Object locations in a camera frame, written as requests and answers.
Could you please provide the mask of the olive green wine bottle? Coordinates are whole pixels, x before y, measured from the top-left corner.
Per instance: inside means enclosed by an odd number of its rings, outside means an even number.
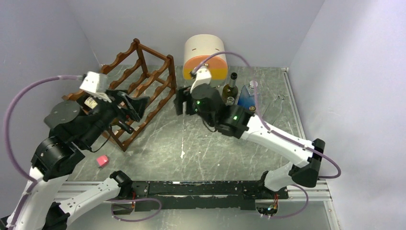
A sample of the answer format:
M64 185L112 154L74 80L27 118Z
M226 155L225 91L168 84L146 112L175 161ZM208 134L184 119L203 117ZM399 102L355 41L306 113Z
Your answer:
M222 100L226 105L233 105L238 96L238 87L236 86L237 73L232 72L228 83L222 89Z

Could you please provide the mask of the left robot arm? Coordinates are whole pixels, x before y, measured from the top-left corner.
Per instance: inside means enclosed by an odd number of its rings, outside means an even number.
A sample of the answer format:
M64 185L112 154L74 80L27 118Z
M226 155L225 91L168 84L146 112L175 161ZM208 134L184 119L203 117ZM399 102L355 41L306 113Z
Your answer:
M0 220L3 230L65 230L77 218L109 200L130 201L135 196L132 180L122 171L113 172L91 189L67 200L55 197L84 150L107 129L113 120L141 120L149 97L132 98L125 91L108 91L110 102L97 100L89 113L75 101L56 105L45 118L49 137L36 148L31 159L28 182L13 213Z

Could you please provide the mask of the dark green labelled wine bottle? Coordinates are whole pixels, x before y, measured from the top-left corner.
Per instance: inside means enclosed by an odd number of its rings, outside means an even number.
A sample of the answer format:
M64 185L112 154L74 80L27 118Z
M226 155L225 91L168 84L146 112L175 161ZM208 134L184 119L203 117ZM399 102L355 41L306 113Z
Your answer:
M87 111L87 112L93 110L98 105L96 100L87 94L79 97L76 100L76 102L82 107L82 109L84 111Z

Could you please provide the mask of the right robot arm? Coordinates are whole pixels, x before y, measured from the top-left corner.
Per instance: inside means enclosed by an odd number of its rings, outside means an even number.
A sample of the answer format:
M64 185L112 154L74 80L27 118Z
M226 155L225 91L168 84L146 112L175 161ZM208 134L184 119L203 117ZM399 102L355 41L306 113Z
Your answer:
M292 184L307 188L316 186L324 141L309 141L293 136L263 123L258 115L247 108L226 105L219 91L208 84L195 89L178 88L174 104L178 115L198 115L210 131L259 144L289 161L287 165L265 173L258 186L263 198L271 198L276 191Z

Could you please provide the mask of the blue glass bottle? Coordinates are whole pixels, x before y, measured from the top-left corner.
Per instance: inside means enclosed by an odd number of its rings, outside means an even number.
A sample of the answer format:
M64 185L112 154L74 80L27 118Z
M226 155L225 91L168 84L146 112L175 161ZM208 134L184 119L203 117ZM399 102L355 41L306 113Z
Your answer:
M249 109L250 106L256 106L255 103L255 87L258 87L258 82L251 80L249 84L242 87L237 105Z

